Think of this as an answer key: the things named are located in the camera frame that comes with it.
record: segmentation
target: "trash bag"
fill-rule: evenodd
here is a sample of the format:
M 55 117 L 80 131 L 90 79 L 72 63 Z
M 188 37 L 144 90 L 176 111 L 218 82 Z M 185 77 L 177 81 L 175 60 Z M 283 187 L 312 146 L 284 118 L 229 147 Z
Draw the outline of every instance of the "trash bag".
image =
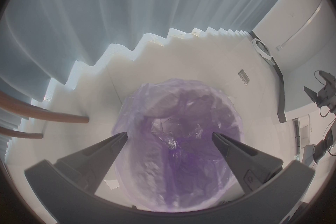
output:
M 236 179 L 211 140 L 242 141 L 243 124 L 220 90 L 195 80 L 142 84 L 125 99 L 112 135 L 128 133 L 115 160 L 117 180 L 134 205 L 183 212 L 216 205 Z

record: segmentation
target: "tiled floor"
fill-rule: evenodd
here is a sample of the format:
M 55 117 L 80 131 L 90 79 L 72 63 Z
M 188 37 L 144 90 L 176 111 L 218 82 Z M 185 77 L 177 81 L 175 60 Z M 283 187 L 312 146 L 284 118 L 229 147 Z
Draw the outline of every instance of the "tiled floor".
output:
M 23 170 L 47 159 L 83 149 L 110 136 L 122 101 L 142 83 L 158 83 L 170 78 L 196 79 L 219 88 L 230 96 L 243 119 L 245 143 L 283 159 L 284 167 L 294 158 L 294 128 L 279 124 L 277 117 L 279 79 L 254 50 L 247 33 L 209 29 L 193 34 L 171 29 L 167 39 L 146 34 L 134 52 L 112 45 L 94 67 L 78 63 L 66 86 L 54 83 L 54 93 L 40 104 L 53 111 L 88 115 L 88 124 L 65 124 L 40 120 L 25 121 L 24 131 L 42 131 L 40 140 L 14 139 L 6 155 L 8 170 L 24 199 L 46 221 L 55 223 L 32 193 Z M 244 69 L 247 86 L 238 76 Z M 114 180 L 114 168 L 105 180 Z M 239 197 L 235 184 L 223 197 Z M 131 206 L 120 192 L 102 182 L 96 195 Z

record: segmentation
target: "brown wooden pole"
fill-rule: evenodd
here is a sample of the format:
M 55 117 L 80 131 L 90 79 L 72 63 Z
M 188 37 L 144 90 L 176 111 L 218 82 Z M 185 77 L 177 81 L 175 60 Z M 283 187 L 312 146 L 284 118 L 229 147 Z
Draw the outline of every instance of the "brown wooden pole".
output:
M 41 139 L 43 134 L 23 133 L 12 129 L 6 129 L 0 126 L 0 134 L 10 137 Z
M 51 112 L 31 104 L 17 100 L 0 91 L 0 108 L 23 117 L 33 117 L 45 121 L 58 121 L 68 123 L 88 123 L 89 118 L 65 113 Z

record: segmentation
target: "crumpled plastic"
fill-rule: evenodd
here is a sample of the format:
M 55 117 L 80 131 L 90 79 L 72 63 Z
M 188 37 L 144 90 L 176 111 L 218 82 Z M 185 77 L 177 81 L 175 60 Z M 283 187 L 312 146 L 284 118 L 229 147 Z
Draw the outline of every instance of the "crumpled plastic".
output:
M 115 171 L 136 206 L 200 210 L 216 205 L 236 182 L 211 135 L 242 141 L 242 119 L 227 95 L 200 81 L 142 84 L 122 105 L 112 135 L 121 132 L 128 141 Z

